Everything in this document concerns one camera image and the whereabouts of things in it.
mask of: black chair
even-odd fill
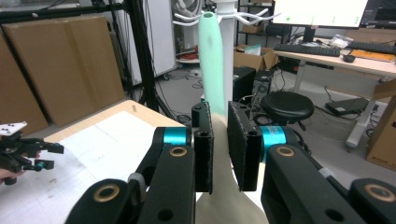
[[[305,126],[301,120],[311,117],[315,110],[308,97],[291,91],[271,92],[262,98],[261,108],[266,114],[265,117],[272,121],[271,124],[286,126],[288,123],[298,122],[304,131]],[[259,117],[262,116],[256,116],[254,121],[263,125],[258,121]]]

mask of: desk leg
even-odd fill
[[[301,60],[300,63],[298,64],[297,77],[294,83],[294,92],[299,92],[301,82],[303,81],[304,72],[305,72],[305,61]]]
[[[348,139],[346,140],[346,145],[349,148],[354,148],[358,146],[359,141],[361,140],[361,135],[364,133],[367,125],[370,122],[370,115],[374,106],[375,106],[375,100],[371,100],[370,103],[366,106],[366,109],[361,115],[361,118],[355,124],[355,127],[353,128]]]

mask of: black stool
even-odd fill
[[[314,113],[314,104],[308,97],[290,91],[275,91],[264,96],[261,108],[273,123],[286,126],[288,123],[298,122],[304,131],[305,126],[301,120],[308,119]]]

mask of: desk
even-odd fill
[[[367,60],[357,58],[354,63],[345,63],[342,60],[342,56],[340,57],[327,57],[327,56],[319,56],[319,55],[310,55],[310,54],[301,54],[301,53],[291,53],[284,51],[276,51],[278,56],[283,56],[287,58],[300,60],[299,69],[297,73],[297,78],[295,81],[294,91],[298,92],[301,86],[301,82],[304,78],[305,74],[305,65],[306,62],[311,63],[319,63],[325,64],[329,66],[334,66],[338,68],[349,69],[353,71],[379,75],[387,80],[388,78],[396,78],[396,64],[395,63],[384,63],[380,61]],[[340,83],[340,86],[343,86],[344,89],[348,91],[350,83]],[[374,93],[374,86],[371,87],[370,96]],[[350,133],[348,139],[346,140],[346,145],[348,147],[356,147],[361,139],[361,135],[364,133],[369,121],[370,121],[370,113],[375,106],[375,101],[371,100],[367,105],[366,110],[361,115],[360,119],[355,125],[355,128]]]
[[[117,121],[116,116],[127,119]],[[157,126],[182,125],[136,102],[125,101],[46,137],[47,142],[61,142],[65,146],[64,154],[43,151],[41,159],[55,161],[53,170],[27,172],[18,177],[14,186],[0,187],[0,222],[64,223],[90,185],[103,178],[126,180],[125,176],[135,171],[151,144],[149,132]],[[81,137],[87,131],[91,136]],[[107,141],[109,136],[114,140]],[[125,151],[122,145],[114,144],[125,137],[130,139],[124,145],[133,152],[132,156],[129,152],[122,153]],[[142,142],[148,147],[142,148],[139,145]]]

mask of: brass screw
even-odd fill
[[[172,148],[169,153],[173,156],[173,157],[182,157],[184,155],[187,154],[187,149],[184,147],[174,147]]]
[[[113,200],[120,193],[119,186],[115,184],[108,184],[100,187],[94,194],[93,198],[99,203],[106,203]]]
[[[293,149],[291,149],[289,147],[278,147],[276,149],[276,152],[279,153],[280,155],[286,156],[286,157],[294,156]]]
[[[370,196],[378,199],[379,201],[387,203],[393,203],[396,201],[396,196],[392,191],[377,184],[368,184],[364,186],[364,189],[368,194],[370,194]]]

